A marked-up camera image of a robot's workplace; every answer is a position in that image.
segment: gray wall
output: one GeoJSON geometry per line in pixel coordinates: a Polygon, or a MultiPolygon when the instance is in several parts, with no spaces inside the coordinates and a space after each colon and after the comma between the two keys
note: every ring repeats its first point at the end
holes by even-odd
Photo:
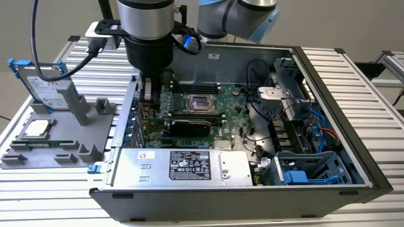
{"type": "MultiPolygon", "coordinates": [[[[83,35],[102,19],[98,0],[41,0],[38,50],[42,61],[55,59],[67,38],[83,35]]],[[[117,4],[111,0],[115,13],[117,4]]],[[[198,0],[178,0],[190,7],[190,25],[198,22],[198,0]]],[[[31,0],[0,0],[0,114],[13,117],[27,92],[6,61],[31,59],[31,0]]],[[[357,61],[371,61],[382,50],[404,50],[404,0],[279,0],[279,21],[265,44],[342,47],[357,61]]],[[[397,90],[387,89],[394,99],[397,90]]]]}

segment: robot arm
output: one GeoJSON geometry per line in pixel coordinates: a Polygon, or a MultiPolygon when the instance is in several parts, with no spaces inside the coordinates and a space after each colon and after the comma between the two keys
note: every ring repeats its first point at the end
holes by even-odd
{"type": "Polygon", "coordinates": [[[231,34],[261,43],[279,15],[277,0],[201,0],[198,32],[206,40],[231,34]]]}
{"type": "MultiPolygon", "coordinates": [[[[155,77],[173,62],[173,43],[190,53],[173,37],[181,24],[175,21],[179,7],[174,0],[118,0],[118,5],[122,29],[129,34],[125,36],[129,60],[155,77]]],[[[259,43],[279,14],[277,0],[201,0],[199,5],[198,31],[206,40],[233,34],[259,43]]],[[[183,30],[194,31],[185,24],[183,30]]],[[[194,37],[201,49],[201,37],[194,37]]]]}

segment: warning label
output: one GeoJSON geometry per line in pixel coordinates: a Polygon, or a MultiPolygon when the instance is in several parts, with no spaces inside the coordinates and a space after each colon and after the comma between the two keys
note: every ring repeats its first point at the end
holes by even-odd
{"type": "Polygon", "coordinates": [[[211,180],[209,151],[173,151],[170,156],[171,180],[211,180]]]}

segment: white label sticker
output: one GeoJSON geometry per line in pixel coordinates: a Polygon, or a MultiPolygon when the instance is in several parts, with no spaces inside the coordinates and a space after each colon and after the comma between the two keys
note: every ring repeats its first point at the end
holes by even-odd
{"type": "Polygon", "coordinates": [[[43,81],[39,77],[27,79],[45,105],[55,109],[69,109],[65,97],[57,91],[58,82],[43,81]]]}
{"type": "Polygon", "coordinates": [[[138,159],[155,159],[157,152],[155,151],[141,151],[138,155],[138,159]]]}
{"type": "Polygon", "coordinates": [[[219,60],[219,57],[221,57],[221,54],[217,54],[217,53],[211,53],[209,55],[209,59],[219,60]]]}

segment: green circuit board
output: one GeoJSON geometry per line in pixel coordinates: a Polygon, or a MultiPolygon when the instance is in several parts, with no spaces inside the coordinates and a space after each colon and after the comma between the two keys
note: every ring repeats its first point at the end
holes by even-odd
{"type": "MultiPolygon", "coordinates": [[[[171,137],[170,130],[166,130],[165,123],[169,122],[169,113],[182,113],[186,108],[187,94],[173,93],[169,89],[163,88],[161,95],[161,111],[155,118],[146,118],[143,120],[146,128],[146,147],[147,148],[213,148],[215,140],[231,140],[233,150],[246,150],[254,148],[254,144],[249,141],[243,144],[243,137],[239,134],[241,128],[247,132],[251,128],[250,114],[246,113],[246,96],[241,92],[241,88],[234,85],[222,85],[222,91],[215,97],[215,109],[221,115],[219,121],[226,119],[223,126],[213,126],[211,132],[207,137],[202,138],[175,138],[171,137]],[[234,91],[239,92],[239,96],[233,94],[234,91]],[[174,106],[174,100],[179,102],[179,106],[174,106]]],[[[181,117],[171,117],[170,120],[183,120],[181,117]]]]}

